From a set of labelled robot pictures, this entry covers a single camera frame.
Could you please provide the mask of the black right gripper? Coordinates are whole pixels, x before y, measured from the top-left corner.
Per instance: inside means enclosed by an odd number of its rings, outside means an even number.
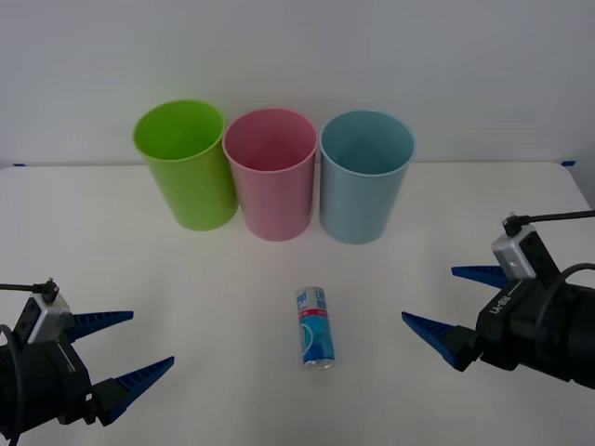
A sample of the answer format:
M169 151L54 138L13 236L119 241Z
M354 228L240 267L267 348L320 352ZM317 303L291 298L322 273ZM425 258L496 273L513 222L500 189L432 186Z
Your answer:
M459 266L451 272L501 289L479 313L475 331L402 313L405 324L452 368L464 372L479 358L506 371L520 365L538 372L565 370L565 282L508 282L499 266Z

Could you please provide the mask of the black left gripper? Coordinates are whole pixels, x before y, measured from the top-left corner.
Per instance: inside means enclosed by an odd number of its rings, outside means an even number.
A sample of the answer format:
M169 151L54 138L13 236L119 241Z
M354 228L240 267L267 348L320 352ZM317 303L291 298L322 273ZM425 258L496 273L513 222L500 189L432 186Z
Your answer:
M63 425L89 416L103 426L115 422L175 363L173 356L128 374L109 378L92 387L89 373L71 343L118 323L132 320L130 310L72 314L69 341L29 344L21 352L24 412L22 433L56 419Z

